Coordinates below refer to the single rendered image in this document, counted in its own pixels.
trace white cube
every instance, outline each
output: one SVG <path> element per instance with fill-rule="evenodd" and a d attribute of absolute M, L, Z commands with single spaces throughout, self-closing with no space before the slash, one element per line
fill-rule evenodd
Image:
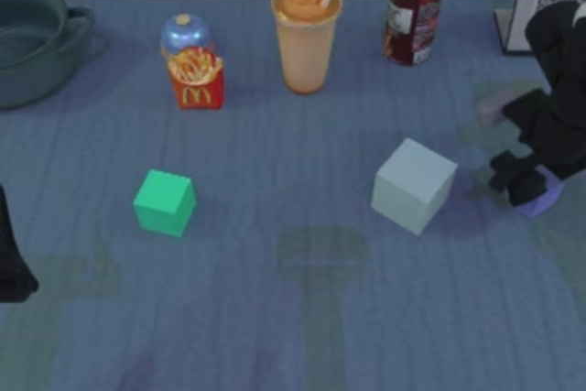
<path fill-rule="evenodd" d="M 419 235 L 448 199 L 457 167 L 407 138 L 376 173 L 371 207 Z"/>

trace table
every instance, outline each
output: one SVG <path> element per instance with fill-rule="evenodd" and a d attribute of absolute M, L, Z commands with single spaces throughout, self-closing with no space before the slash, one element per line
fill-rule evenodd
<path fill-rule="evenodd" d="M 41 283 L 0 306 L 1 389 L 583 389 L 584 179 L 531 222 L 482 185 L 515 131 L 479 128 L 475 97 L 542 79 L 502 57 L 490 0 L 446 0 L 416 68 L 381 56 L 385 0 L 348 0 L 310 97 L 282 83 L 267 0 L 69 3 L 112 47 L 52 99 L 0 114 L 0 181 Z M 215 32 L 221 111 L 174 104 L 157 38 L 180 11 Z M 420 238 L 369 208 L 406 136 L 460 164 Z M 198 188 L 183 239 L 137 227 L 150 168 Z"/>

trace mcdonald's logo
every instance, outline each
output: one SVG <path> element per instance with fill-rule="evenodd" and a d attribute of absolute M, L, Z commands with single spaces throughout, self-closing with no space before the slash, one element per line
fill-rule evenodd
<path fill-rule="evenodd" d="M 212 95 L 210 94 L 210 91 L 208 91 L 205 87 L 199 87 L 197 89 L 186 87 L 185 89 L 183 89 L 183 104 L 188 105 L 190 103 L 190 97 L 193 103 L 200 104 L 202 102 L 202 94 L 203 98 L 205 99 L 205 103 L 208 105 L 212 105 Z"/>

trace blue tabletop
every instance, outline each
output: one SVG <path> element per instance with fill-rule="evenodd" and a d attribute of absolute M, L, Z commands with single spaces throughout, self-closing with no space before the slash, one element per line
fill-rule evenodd
<path fill-rule="evenodd" d="M 325 88 L 282 82 L 267 0 L 70 0 L 109 51 L 0 114 L 0 181 L 40 291 L 0 305 L 3 391 L 583 391 L 586 188 L 528 221 L 485 189 L 515 144 L 475 101 L 542 80 L 490 0 L 445 0 L 431 59 L 382 57 L 385 0 L 348 0 Z M 226 105 L 180 111 L 158 38 L 208 20 Z M 459 164 L 419 237 L 369 207 L 405 137 Z M 142 231 L 149 169 L 193 179 L 182 239 Z"/>

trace cup rim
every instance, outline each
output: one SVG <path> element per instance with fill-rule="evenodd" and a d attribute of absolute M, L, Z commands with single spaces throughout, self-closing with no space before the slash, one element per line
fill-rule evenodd
<path fill-rule="evenodd" d="M 308 28 L 308 27 L 323 27 L 324 25 L 327 25 L 330 22 L 336 20 L 340 16 L 340 14 L 342 13 L 344 0 L 340 0 L 340 8 L 336 12 L 336 14 L 334 14 L 331 17 L 326 18 L 325 20 L 322 20 L 320 22 L 315 22 L 315 23 L 295 22 L 295 21 L 291 21 L 291 20 L 283 20 L 282 18 L 278 17 L 277 11 L 275 10 L 275 0 L 270 0 L 270 3 L 271 3 L 271 11 L 273 12 L 273 16 L 275 16 L 275 19 L 277 21 L 284 23 L 284 24 L 287 24 L 288 27 Z"/>

